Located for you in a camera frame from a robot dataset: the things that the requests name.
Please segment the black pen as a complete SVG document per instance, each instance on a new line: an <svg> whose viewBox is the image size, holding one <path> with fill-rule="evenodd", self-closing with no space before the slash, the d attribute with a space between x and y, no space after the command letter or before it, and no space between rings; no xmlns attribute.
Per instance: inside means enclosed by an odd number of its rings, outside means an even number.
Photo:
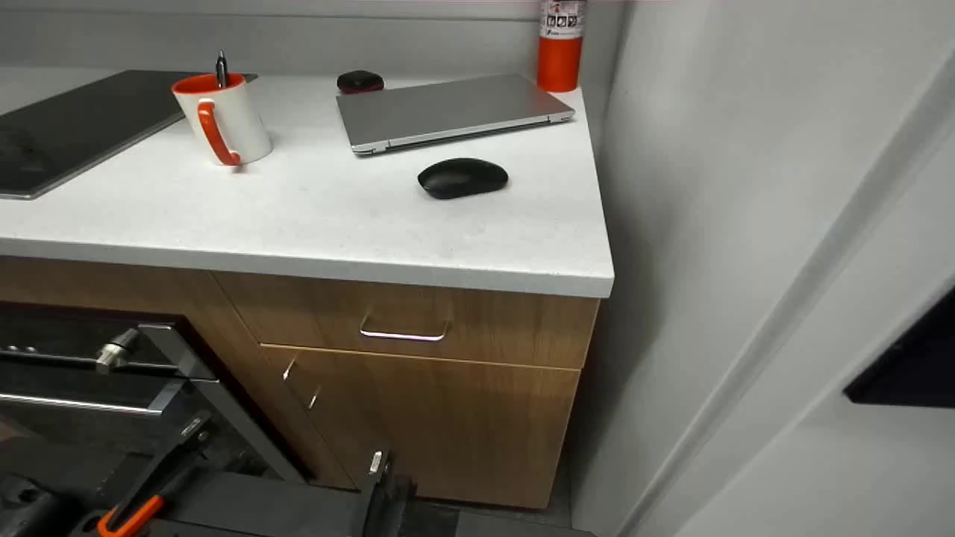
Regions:
<svg viewBox="0 0 955 537"><path fill-rule="evenodd" d="M219 88L230 83L230 68L227 68L227 58L224 55L215 58L215 83Z"/></svg>

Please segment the wooden cabinet drawer front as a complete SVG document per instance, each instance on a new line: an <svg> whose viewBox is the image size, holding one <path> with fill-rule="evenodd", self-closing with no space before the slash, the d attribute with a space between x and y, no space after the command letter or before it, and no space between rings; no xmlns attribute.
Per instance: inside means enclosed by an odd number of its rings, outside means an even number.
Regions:
<svg viewBox="0 0 955 537"><path fill-rule="evenodd" d="M224 297L264 346L416 356L580 370L600 306L595 298L476 292L395 285L345 285L221 276ZM365 340L361 322L437 332L443 343Z"/></svg>

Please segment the black computer mouse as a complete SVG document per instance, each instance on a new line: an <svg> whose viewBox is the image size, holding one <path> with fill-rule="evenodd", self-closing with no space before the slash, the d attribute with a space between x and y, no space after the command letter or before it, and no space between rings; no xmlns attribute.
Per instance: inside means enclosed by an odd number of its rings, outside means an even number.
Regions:
<svg viewBox="0 0 955 537"><path fill-rule="evenodd" d="M483 159L447 159L422 171L418 185L433 200L458 200L501 192L507 185L507 171Z"/></svg>

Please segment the wooden cabinet door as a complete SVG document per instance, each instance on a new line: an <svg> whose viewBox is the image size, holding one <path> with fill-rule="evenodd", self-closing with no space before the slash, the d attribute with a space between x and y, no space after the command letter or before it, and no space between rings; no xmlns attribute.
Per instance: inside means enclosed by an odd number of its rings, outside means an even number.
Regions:
<svg viewBox="0 0 955 537"><path fill-rule="evenodd" d="M325 486L355 491L374 450L428 499L544 511L577 374L264 346L276 410Z"/></svg>

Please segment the silver closed laptop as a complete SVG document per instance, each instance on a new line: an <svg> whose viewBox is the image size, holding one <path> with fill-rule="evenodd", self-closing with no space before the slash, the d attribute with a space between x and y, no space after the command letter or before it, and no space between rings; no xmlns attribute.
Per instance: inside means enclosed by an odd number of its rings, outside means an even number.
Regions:
<svg viewBox="0 0 955 537"><path fill-rule="evenodd" d="M339 112L355 155L568 122L577 116L571 106L522 74L342 95Z"/></svg>

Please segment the small black round object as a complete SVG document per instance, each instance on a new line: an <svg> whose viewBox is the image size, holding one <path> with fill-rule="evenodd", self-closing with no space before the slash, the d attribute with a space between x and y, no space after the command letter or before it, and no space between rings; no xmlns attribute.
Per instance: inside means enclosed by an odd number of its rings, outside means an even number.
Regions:
<svg viewBox="0 0 955 537"><path fill-rule="evenodd" d="M385 88L385 80L376 71L368 71L368 68L345 71L339 79L339 89L345 95L379 94L383 88Z"/></svg>

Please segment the orange white bottle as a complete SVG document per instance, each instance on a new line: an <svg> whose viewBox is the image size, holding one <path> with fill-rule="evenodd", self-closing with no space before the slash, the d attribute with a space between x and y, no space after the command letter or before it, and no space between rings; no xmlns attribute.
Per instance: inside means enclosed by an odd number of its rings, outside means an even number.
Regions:
<svg viewBox="0 0 955 537"><path fill-rule="evenodd" d="M571 94L580 88L588 0L540 0L539 88Z"/></svg>

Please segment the black induction cooktop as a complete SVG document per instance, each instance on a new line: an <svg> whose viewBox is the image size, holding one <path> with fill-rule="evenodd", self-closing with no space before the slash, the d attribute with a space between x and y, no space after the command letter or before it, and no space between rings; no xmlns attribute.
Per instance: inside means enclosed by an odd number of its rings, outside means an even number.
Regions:
<svg viewBox="0 0 955 537"><path fill-rule="evenodd" d="M130 68L0 116L0 198L33 200L183 119L179 71Z"/></svg>

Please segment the black wall mounted panel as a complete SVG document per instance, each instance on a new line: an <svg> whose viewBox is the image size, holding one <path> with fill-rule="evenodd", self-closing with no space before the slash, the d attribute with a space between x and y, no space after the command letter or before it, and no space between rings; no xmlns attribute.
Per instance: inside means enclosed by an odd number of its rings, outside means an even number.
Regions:
<svg viewBox="0 0 955 537"><path fill-rule="evenodd" d="M850 404L955 410L955 289L849 388Z"/></svg>

